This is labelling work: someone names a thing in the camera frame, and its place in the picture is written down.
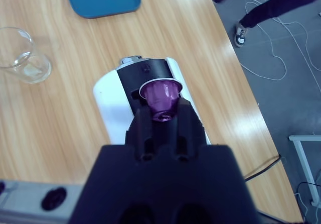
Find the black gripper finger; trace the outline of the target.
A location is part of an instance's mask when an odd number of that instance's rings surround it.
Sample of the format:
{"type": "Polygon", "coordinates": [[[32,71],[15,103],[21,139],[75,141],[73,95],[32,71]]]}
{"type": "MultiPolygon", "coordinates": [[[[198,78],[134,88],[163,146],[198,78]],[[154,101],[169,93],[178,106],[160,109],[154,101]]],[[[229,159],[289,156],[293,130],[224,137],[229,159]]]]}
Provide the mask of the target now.
{"type": "Polygon", "coordinates": [[[139,108],[126,131],[125,145],[134,150],[136,160],[153,158],[152,120],[148,106],[139,108]]]}
{"type": "Polygon", "coordinates": [[[178,159],[195,159],[199,149],[206,144],[205,130],[190,101],[179,98],[177,105],[177,143],[178,159]]]}

